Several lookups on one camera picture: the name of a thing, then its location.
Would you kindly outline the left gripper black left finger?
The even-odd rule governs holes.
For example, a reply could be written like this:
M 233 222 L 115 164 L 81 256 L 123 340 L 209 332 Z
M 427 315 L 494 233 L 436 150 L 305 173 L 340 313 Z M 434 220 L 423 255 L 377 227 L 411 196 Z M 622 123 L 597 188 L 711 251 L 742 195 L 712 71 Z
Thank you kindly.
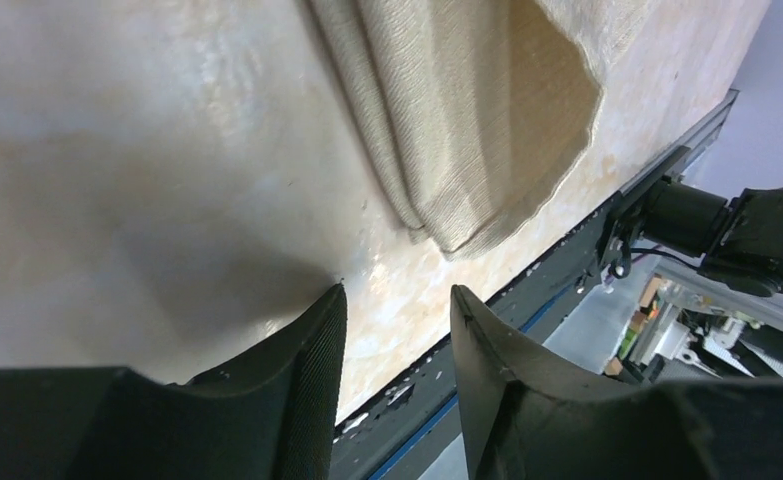
M 324 479 L 346 324 L 338 284 L 183 385 L 127 367 L 0 369 L 0 479 Z

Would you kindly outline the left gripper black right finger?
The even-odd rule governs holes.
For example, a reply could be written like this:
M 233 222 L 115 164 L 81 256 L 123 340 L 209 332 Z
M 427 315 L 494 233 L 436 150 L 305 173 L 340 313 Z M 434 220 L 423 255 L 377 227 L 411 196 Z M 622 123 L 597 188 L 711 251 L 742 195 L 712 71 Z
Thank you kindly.
M 635 386 L 565 360 L 451 289 L 473 479 L 783 479 L 783 380 Z

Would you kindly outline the beige cloth napkin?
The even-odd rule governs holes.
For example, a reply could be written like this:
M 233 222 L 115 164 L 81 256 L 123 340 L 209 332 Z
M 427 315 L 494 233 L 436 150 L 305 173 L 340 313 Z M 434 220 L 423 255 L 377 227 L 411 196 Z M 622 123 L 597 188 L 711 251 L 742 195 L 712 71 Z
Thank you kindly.
M 312 1 L 372 168 L 414 241 L 472 259 L 588 148 L 650 1 Z

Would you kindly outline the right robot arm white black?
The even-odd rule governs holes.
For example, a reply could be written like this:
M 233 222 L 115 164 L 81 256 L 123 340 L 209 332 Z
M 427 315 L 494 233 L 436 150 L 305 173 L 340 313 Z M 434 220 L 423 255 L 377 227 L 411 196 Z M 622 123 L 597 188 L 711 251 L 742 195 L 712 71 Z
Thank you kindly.
M 734 291 L 783 294 L 783 187 L 728 200 L 663 177 L 617 195 L 607 214 L 597 253 L 615 277 L 629 274 L 638 238 L 659 244 L 662 255 L 699 259 L 695 273 Z

